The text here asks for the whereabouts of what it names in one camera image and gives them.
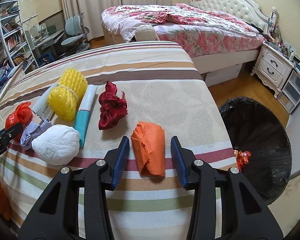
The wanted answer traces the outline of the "light blue desk chair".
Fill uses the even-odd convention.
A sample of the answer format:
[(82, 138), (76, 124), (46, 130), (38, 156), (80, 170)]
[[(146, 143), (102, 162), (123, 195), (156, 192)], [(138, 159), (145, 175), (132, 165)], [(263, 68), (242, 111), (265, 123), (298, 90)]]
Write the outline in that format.
[(68, 38), (61, 42), (63, 47), (67, 47), (67, 51), (63, 54), (65, 57), (87, 51), (90, 48), (90, 44), (87, 42), (90, 30), (83, 24), (83, 18), (84, 13), (82, 12), (66, 20), (65, 32)]

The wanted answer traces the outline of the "red plastic bag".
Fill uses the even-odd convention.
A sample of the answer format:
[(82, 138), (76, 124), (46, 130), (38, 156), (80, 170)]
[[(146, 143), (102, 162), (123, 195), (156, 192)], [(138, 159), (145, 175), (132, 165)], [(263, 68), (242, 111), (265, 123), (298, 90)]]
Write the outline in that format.
[(15, 111), (13, 111), (5, 121), (5, 130), (11, 128), (17, 123), (22, 124), (23, 130), (21, 133), (19, 133), (15, 138), (15, 142), (20, 142), (22, 133), (25, 129), (25, 127), (32, 121), (33, 113), (30, 108), (31, 102), (23, 102), (17, 106)]

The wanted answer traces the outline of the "yellow foam net bundle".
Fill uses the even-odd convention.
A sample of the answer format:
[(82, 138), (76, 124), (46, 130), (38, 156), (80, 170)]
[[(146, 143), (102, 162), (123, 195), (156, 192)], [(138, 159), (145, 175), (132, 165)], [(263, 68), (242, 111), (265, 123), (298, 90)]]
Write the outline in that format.
[(84, 75), (74, 68), (66, 69), (47, 96), (47, 103), (52, 111), (65, 121), (72, 121), (76, 116), (78, 103), (88, 87)]

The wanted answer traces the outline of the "striped bed sheet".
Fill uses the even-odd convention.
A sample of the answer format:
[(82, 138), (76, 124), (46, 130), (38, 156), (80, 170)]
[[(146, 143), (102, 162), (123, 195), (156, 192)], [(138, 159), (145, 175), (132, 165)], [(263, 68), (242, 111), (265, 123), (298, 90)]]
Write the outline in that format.
[(112, 129), (98, 129), (100, 104), (94, 101), (84, 147), (70, 162), (73, 170), (103, 158), (130, 137), (141, 121), (165, 131), (164, 178), (139, 174), (130, 153), (120, 185), (106, 193), (111, 226), (116, 239), (185, 239), (193, 192), (178, 183), (170, 142), (180, 144), (212, 167), (236, 166), (232, 145), (219, 110), (189, 55), (173, 42), (117, 44), (89, 50), (32, 71), (10, 84), (0, 99), (0, 130), (22, 102), (35, 103), (68, 68), (79, 70), (88, 83), (105, 90), (107, 81), (117, 86), (127, 101), (128, 114)]

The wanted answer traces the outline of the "orange paper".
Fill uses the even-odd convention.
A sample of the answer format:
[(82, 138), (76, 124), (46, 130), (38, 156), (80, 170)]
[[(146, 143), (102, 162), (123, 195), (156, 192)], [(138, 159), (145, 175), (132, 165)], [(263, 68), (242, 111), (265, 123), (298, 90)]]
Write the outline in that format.
[(156, 124), (139, 122), (130, 136), (139, 174), (165, 177), (165, 131)]

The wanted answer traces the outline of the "white teal tube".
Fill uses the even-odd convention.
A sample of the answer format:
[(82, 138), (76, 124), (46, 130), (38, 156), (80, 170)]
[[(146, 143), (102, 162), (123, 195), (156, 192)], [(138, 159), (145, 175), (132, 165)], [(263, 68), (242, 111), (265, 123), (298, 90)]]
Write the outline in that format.
[(85, 142), (85, 136), (88, 129), (90, 112), (94, 102), (98, 86), (88, 85), (87, 90), (82, 98), (81, 104), (78, 108), (78, 112), (75, 118), (73, 128), (79, 132), (79, 147), (83, 148)]

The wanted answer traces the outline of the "black lined trash bin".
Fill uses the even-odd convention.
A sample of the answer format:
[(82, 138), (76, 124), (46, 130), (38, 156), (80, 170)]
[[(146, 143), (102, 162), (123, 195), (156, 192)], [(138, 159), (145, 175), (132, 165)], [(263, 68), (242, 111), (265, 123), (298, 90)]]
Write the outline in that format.
[(265, 203), (272, 204), (285, 190), (292, 169), (284, 127), (268, 107), (245, 96), (227, 100), (219, 112), (233, 148), (251, 153), (243, 174)]

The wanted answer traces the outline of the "pink floral quilt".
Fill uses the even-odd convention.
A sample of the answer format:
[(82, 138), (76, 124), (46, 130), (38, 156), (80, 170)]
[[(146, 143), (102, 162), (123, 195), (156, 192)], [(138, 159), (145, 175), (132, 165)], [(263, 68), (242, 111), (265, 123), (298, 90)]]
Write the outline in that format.
[(236, 16), (184, 3), (118, 5), (104, 10), (101, 18), (105, 29), (124, 42), (136, 39), (138, 27), (149, 25), (159, 40), (179, 44), (190, 57), (252, 50), (264, 42), (256, 28)]

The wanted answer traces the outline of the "white bookshelf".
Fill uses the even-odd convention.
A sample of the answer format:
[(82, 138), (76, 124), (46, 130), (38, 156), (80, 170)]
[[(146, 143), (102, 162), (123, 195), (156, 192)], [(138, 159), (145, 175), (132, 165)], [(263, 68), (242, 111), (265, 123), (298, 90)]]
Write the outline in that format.
[(21, 20), (18, 0), (0, 1), (0, 68), (21, 66), (24, 74), (38, 68)]

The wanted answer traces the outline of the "white tissue ball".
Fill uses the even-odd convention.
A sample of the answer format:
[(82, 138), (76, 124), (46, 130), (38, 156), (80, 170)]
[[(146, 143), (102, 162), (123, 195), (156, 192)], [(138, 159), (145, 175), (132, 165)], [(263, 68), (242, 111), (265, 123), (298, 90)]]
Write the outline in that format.
[(51, 165), (68, 164), (79, 153), (80, 133), (73, 127), (53, 125), (32, 141), (39, 159)]

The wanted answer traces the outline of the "white black tube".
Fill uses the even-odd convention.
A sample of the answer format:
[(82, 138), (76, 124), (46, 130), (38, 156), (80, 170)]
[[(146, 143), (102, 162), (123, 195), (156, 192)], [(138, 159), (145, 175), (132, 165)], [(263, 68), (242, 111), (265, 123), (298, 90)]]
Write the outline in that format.
[(51, 90), (58, 85), (57, 82), (53, 83), (36, 101), (36, 103), (31, 107), (33, 113), (41, 118), (42, 121), (50, 119), (53, 111), (51, 110), (49, 103), (47, 102), (47, 96), (50, 94)]

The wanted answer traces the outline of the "plastic drawer unit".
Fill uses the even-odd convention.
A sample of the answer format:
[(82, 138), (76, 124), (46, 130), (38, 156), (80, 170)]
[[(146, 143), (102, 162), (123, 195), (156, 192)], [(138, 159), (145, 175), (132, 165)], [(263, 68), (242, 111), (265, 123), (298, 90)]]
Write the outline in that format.
[(277, 100), (284, 109), (292, 114), (300, 103), (300, 72), (293, 69), (283, 85)]

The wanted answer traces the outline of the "white nightstand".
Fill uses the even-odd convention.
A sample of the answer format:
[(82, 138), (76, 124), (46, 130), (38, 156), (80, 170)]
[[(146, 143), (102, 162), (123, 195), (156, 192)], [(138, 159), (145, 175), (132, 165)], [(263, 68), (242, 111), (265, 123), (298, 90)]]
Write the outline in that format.
[(293, 68), (281, 52), (263, 42), (250, 75), (256, 74), (265, 86), (274, 91), (277, 99)]

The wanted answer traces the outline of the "orange foil wrapper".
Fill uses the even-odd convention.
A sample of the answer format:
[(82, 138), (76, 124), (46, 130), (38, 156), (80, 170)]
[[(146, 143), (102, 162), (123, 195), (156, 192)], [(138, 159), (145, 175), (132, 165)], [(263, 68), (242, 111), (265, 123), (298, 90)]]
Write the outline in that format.
[(238, 169), (241, 171), (243, 167), (247, 166), (249, 163), (249, 158), (251, 157), (251, 152), (249, 151), (239, 151), (234, 150), (234, 155), (236, 158)]

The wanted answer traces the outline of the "study desk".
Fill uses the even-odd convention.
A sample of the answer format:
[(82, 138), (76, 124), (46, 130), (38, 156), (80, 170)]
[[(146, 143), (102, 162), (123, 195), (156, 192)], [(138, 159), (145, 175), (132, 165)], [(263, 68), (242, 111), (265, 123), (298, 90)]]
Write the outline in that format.
[(54, 45), (63, 37), (64, 29), (57, 31), (52, 29), (52, 33), (49, 33), (48, 27), (45, 23), (35, 25), (30, 30), (25, 31), (26, 40), (36, 58), (39, 62), (39, 58), (48, 50), (53, 56), (56, 56)]

